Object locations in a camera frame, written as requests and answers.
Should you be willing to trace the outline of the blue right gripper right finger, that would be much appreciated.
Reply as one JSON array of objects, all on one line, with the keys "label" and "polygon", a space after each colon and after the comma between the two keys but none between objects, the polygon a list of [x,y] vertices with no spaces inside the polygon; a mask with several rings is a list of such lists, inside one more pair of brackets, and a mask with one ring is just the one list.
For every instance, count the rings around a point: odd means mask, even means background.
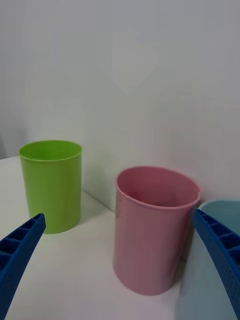
[{"label": "blue right gripper right finger", "polygon": [[240,237],[197,207],[191,221],[220,276],[236,318],[240,318]]}]

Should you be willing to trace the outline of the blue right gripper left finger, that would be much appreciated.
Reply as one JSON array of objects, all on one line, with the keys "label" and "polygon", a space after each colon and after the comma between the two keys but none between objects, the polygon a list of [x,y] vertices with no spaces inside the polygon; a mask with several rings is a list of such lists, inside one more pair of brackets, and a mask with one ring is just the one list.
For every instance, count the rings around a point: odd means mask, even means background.
[{"label": "blue right gripper left finger", "polygon": [[29,260],[46,228],[39,213],[0,241],[0,319],[4,320]]}]

